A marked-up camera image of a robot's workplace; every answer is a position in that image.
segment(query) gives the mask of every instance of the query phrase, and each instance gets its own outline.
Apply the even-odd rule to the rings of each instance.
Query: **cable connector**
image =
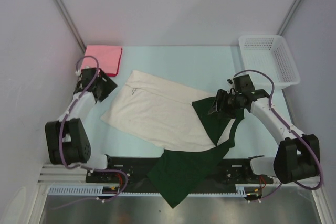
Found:
[[[292,125],[289,127],[288,132],[289,132],[289,133],[292,133],[294,127],[295,127],[295,126],[292,124]]]

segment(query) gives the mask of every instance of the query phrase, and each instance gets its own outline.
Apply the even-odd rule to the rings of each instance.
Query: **pink cloth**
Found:
[[[114,77],[119,72],[122,47],[105,45],[88,45],[85,56],[96,57],[99,67],[110,77]],[[96,62],[92,58],[84,58],[80,69],[96,67]]]

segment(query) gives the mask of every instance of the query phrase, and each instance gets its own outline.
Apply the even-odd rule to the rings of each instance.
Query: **white plastic basket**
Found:
[[[277,89],[300,82],[298,69],[285,39],[279,35],[244,35],[239,38],[243,70],[254,69],[272,78]],[[270,87],[257,73],[247,73],[255,86]]]

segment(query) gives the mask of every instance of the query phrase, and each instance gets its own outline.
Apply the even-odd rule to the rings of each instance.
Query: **white cloth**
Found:
[[[101,119],[172,151],[201,152],[215,147],[192,102],[213,96],[172,81],[133,70]],[[219,144],[229,139],[231,120]]]

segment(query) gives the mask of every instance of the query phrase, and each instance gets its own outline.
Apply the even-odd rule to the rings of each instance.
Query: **dark green cloth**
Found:
[[[211,116],[205,116],[212,105],[211,103],[208,106],[210,101],[214,101],[214,99],[204,99],[200,103],[197,102],[197,106],[194,106],[193,103],[193,106],[198,116],[202,118],[203,125],[206,125],[207,132],[215,131],[214,139],[217,139],[218,136],[221,136],[220,132],[223,132],[230,119],[224,120],[223,118],[218,123]],[[235,132],[243,118],[243,111],[237,111],[229,140],[213,149],[204,152],[164,151],[147,176],[172,208],[176,207],[191,193],[223,159],[229,149],[235,146]]]
[[[213,113],[208,115],[208,111],[213,106],[215,100],[215,97],[205,98],[193,102],[193,107],[209,138],[214,143],[214,145],[217,146],[218,140],[220,139],[231,118],[224,115],[223,113]]]

